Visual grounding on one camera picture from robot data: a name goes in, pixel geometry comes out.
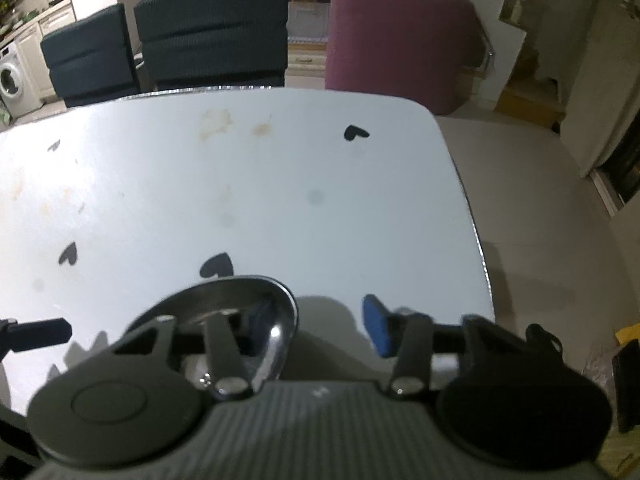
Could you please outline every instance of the gray ribbed surface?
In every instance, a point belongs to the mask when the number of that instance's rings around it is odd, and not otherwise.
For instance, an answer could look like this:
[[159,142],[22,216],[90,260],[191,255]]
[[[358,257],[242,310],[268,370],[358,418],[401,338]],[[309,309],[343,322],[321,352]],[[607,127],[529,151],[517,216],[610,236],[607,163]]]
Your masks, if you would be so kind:
[[267,384],[256,397],[212,410],[182,448],[119,472],[47,463],[33,479],[488,480],[605,479],[593,465],[555,473],[489,466],[449,443],[418,404],[369,383]]

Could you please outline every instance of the pink cushioned stool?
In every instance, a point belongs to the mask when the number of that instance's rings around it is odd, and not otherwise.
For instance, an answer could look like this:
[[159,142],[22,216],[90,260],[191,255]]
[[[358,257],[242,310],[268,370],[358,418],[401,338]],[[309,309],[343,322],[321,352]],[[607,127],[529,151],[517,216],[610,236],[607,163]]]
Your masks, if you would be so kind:
[[449,114],[480,31],[465,0],[331,0],[325,88],[404,97]]

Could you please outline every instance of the white door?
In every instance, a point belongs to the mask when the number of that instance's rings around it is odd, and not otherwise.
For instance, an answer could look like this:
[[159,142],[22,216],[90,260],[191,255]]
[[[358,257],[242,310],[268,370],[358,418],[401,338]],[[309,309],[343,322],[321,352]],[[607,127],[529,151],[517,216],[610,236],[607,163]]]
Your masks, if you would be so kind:
[[25,66],[39,98],[55,95],[51,79],[49,79],[49,69],[44,61],[44,56],[40,49],[42,33],[40,25],[34,23],[15,39],[15,45],[20,53],[21,63]]

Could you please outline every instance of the kitchen cabinet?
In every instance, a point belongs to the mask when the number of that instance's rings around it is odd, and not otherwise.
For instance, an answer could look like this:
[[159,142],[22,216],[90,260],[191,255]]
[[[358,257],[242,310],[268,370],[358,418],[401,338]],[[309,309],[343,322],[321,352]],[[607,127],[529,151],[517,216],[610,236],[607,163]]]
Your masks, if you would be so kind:
[[15,46],[20,53],[22,63],[26,65],[38,97],[52,97],[56,93],[49,79],[49,69],[40,49],[42,32],[38,23],[33,23],[15,38]]
[[30,81],[40,99],[56,95],[49,78],[49,68],[40,49],[40,42],[50,32],[65,27],[75,22],[75,20],[74,10],[71,2],[69,2],[68,5],[57,9],[48,16],[45,15],[44,18],[39,19],[36,17],[14,39],[20,58],[26,66]]
[[44,20],[40,22],[40,31],[43,36],[46,36],[50,32],[54,30],[58,30],[59,28],[66,27],[71,23],[75,22],[76,17],[74,16],[74,10],[71,5],[65,7],[64,9],[60,9],[57,12],[54,12],[52,15],[47,16]]

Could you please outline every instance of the chair backrest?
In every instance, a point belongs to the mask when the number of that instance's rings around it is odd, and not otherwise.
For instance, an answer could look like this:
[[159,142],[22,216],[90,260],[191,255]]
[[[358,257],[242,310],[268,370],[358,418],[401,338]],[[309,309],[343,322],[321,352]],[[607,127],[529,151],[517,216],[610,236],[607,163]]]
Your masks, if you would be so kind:
[[142,0],[134,13],[159,89],[284,85],[287,0]]
[[140,92],[122,4],[47,34],[40,47],[67,107]]
[[456,85],[481,41],[466,0],[331,0],[325,87],[456,108]]

